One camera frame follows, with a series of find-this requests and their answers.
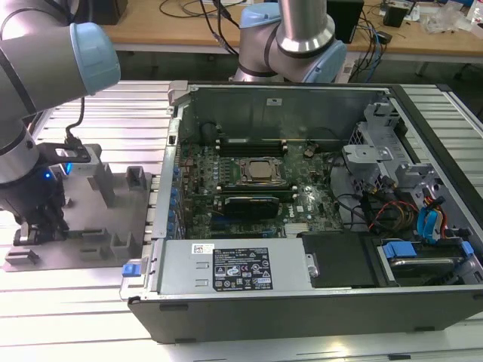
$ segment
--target light blue joint cap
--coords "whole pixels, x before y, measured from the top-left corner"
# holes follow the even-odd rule
[[[70,38],[78,70],[91,96],[121,80],[118,56],[106,33],[98,25],[70,24]]]
[[[243,9],[240,29],[275,23],[280,19],[280,9],[276,2],[262,2]]]
[[[340,68],[346,60],[347,47],[340,40],[334,41],[325,50],[315,66],[310,69],[303,78],[304,83],[330,83],[332,82]]]

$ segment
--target wooden desk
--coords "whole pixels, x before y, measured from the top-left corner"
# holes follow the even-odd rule
[[[169,0],[163,10],[180,16],[185,15],[178,7],[179,0]],[[124,51],[177,51],[189,53],[226,53],[210,34],[205,19],[177,19],[159,11],[161,0],[130,0],[128,9],[116,26],[105,26],[109,37],[118,50]],[[401,28],[382,25],[382,17],[377,15],[373,5],[379,0],[367,0],[365,11],[377,30],[393,35],[388,45],[385,59],[439,61],[455,63],[483,63],[483,41],[469,32],[460,30],[453,34],[427,34],[419,23],[403,22]],[[229,10],[234,19],[239,20],[243,6],[233,6]],[[198,4],[192,4],[191,11],[201,11]],[[211,20],[216,29],[216,21]],[[223,34],[226,40],[238,47],[239,30],[231,23],[223,21]],[[348,51],[365,53],[368,38],[358,30]]]

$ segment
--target power supply label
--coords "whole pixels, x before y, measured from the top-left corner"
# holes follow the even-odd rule
[[[213,288],[217,292],[273,289],[268,248],[214,249]]]

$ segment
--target cpu socket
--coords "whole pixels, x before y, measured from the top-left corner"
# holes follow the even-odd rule
[[[240,183],[283,183],[276,158],[245,158],[238,162]]]

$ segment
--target blue led light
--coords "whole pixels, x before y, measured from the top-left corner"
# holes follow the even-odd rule
[[[68,175],[72,171],[72,162],[66,163],[66,175]]]

